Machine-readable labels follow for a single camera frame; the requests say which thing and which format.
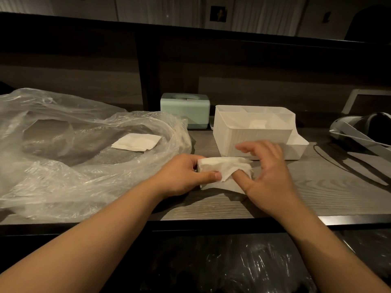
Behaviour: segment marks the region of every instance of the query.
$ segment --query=white cable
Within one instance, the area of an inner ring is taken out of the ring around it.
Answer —
[[[378,145],[382,145],[382,146],[385,146],[385,147],[391,147],[391,145],[387,145],[387,144],[375,142],[375,141],[373,141],[373,140],[366,140],[366,139],[362,139],[362,138],[359,138],[359,137],[354,137],[354,136],[345,135],[344,133],[335,132],[335,131],[333,131],[333,130],[329,130],[329,132],[330,132],[330,133],[333,133],[333,134],[335,134],[335,135],[339,135],[339,136],[344,136],[344,137],[349,137],[349,138],[352,138],[352,139],[357,139],[357,140],[362,140],[362,141],[366,141],[366,142],[371,142],[371,143],[378,144]]]

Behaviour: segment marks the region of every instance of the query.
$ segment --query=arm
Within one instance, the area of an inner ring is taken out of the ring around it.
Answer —
[[[164,198],[221,179],[195,173],[197,155],[174,157],[153,177],[0,275],[2,292],[99,292]]]
[[[262,172],[252,181],[236,171],[233,179],[256,206],[290,234],[321,292],[391,292],[301,200],[277,144],[245,142],[237,149],[258,156]]]

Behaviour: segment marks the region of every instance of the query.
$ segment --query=folded tissue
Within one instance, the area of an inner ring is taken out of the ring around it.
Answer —
[[[222,176],[221,181],[201,185],[201,189],[220,188],[244,194],[243,190],[232,179],[231,175],[238,169],[241,169],[248,177],[252,178],[253,170],[251,163],[252,161],[243,157],[211,157],[199,159],[197,164],[197,171],[199,173],[217,171]]]
[[[161,136],[148,133],[128,133],[111,145],[112,148],[130,151],[151,150],[161,139]]]

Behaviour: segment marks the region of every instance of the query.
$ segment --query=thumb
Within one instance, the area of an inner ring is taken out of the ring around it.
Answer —
[[[201,173],[194,173],[194,174],[195,174],[195,180],[198,185],[209,184],[221,180],[220,172],[210,171],[210,172],[201,172]]]
[[[246,194],[254,183],[241,169],[234,172],[231,177]]]

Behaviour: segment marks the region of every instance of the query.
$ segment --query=desk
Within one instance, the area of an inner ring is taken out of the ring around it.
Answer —
[[[304,128],[299,129],[299,133],[310,145],[300,160],[287,161],[287,164],[300,195],[318,216],[328,222],[340,218],[334,216],[348,218],[351,215],[365,215],[356,217],[358,223],[365,223],[363,218],[369,218],[373,223],[391,222],[391,166],[387,161],[377,156],[344,152],[330,143],[324,128]],[[195,154],[220,156],[212,131],[193,130],[189,134]],[[255,161],[253,166],[255,173],[259,171],[259,162]],[[221,189],[195,189],[185,196],[162,202],[149,221],[264,217],[266,215],[245,195]],[[51,222],[9,214],[0,225],[39,223]]]

